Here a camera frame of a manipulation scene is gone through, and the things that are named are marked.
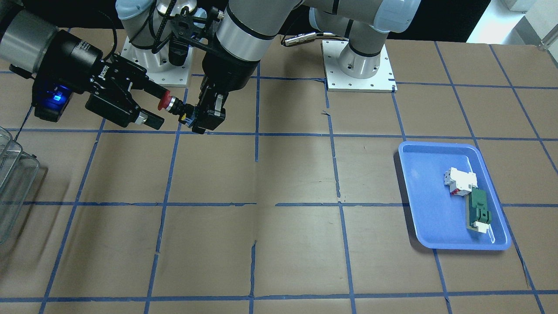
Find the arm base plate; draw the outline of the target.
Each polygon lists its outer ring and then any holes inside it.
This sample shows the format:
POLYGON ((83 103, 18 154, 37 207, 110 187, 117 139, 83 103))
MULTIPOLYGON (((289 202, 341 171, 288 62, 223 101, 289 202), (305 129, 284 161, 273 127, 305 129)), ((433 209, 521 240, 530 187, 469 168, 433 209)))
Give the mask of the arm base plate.
POLYGON ((194 49, 187 52, 183 65, 175 66, 169 59, 169 46, 166 45, 157 54, 150 50, 142 50, 132 46, 126 38, 122 52, 124 58, 146 69, 147 76, 155 83, 164 87, 187 87, 189 85, 194 49))
POLYGON ((322 41, 327 89, 334 92, 394 93, 398 87, 385 46, 373 57, 355 54, 347 41, 322 41))

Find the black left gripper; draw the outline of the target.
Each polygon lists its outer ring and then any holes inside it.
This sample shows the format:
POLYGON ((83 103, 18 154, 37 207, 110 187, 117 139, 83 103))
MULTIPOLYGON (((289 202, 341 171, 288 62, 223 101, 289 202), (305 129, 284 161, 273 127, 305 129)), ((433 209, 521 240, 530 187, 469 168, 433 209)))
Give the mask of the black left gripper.
POLYGON ((244 88, 259 61, 227 60, 207 52, 202 61, 204 78, 201 95, 191 123, 193 133, 214 131, 226 118, 226 93, 244 88))

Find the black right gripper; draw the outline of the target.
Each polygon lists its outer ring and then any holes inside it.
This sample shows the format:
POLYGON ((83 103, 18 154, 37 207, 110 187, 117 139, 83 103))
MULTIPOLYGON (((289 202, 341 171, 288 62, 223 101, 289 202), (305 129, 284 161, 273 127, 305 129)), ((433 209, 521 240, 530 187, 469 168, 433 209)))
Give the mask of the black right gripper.
POLYGON ((88 92, 85 108, 126 128, 130 123, 159 130, 165 119, 142 109, 131 95, 141 90, 171 101, 170 91, 147 76, 145 68, 116 54, 103 59, 99 48, 67 31, 58 31, 51 39, 35 77, 49 79, 70 88, 73 93, 88 92))

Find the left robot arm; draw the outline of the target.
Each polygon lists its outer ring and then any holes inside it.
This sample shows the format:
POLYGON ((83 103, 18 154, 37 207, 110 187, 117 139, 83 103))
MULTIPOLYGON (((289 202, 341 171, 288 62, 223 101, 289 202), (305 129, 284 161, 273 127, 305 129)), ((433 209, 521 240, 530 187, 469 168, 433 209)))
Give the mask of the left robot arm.
POLYGON ((342 73, 374 77, 388 35, 404 32, 419 6, 418 0, 230 0, 211 24, 199 101, 181 122, 198 134, 215 130, 229 93, 245 87, 279 34, 283 46, 301 44, 303 32, 341 37, 346 46, 333 60, 342 73))

